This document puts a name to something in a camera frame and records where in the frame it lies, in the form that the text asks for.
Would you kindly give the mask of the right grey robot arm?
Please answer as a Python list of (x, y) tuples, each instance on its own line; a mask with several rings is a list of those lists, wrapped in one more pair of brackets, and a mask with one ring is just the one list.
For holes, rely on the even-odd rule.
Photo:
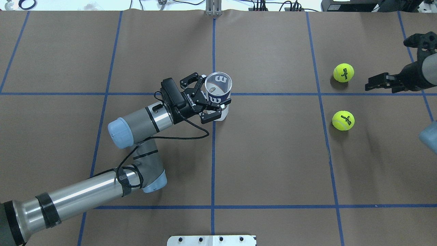
[(365, 91), (377, 88), (391, 92), (421, 92), (428, 110), (429, 100), (423, 90), (436, 87), (437, 81), (437, 36), (435, 32), (415, 33), (403, 41), (403, 45), (417, 49), (417, 59), (405, 65), (398, 74), (384, 72), (368, 78)]

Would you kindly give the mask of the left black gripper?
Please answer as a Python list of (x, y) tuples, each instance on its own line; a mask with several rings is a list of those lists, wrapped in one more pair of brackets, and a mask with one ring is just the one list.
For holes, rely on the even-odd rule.
[(201, 75), (197, 72), (180, 80), (180, 87), (184, 92), (181, 93), (186, 106), (179, 109), (177, 112), (173, 110), (173, 124), (178, 124), (183, 121), (183, 118), (189, 119), (195, 115), (200, 115), (201, 124), (206, 124), (212, 121), (219, 121), (225, 118), (228, 109), (228, 104), (231, 99), (226, 99), (221, 103), (207, 102), (206, 94), (201, 90), (206, 81), (206, 75)]

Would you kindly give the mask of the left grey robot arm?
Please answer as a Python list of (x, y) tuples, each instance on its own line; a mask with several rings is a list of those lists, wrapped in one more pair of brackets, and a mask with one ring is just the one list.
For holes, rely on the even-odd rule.
[(157, 102), (108, 124), (114, 144), (131, 148), (121, 163), (65, 188), (36, 195), (25, 202), (1, 203), (1, 245), (25, 245), (42, 230), (133, 191), (151, 193), (167, 184), (166, 171), (155, 140), (158, 133), (180, 122), (192, 123), (198, 115), (206, 124), (226, 117), (231, 103), (231, 77), (224, 72), (210, 75), (192, 73), (180, 80), (164, 79)]

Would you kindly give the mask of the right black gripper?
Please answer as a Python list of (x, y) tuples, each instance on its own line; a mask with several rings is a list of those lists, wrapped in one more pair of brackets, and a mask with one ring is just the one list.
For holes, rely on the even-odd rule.
[[(403, 41), (403, 45), (417, 49), (417, 51), (436, 52), (437, 34), (434, 32), (415, 33), (407, 37)], [(419, 65), (418, 61), (406, 65), (396, 76), (390, 75), (388, 72), (372, 76), (365, 84), (365, 91), (378, 88), (391, 89), (392, 92), (424, 90), (425, 83), (422, 80), (421, 72), (419, 72)]]

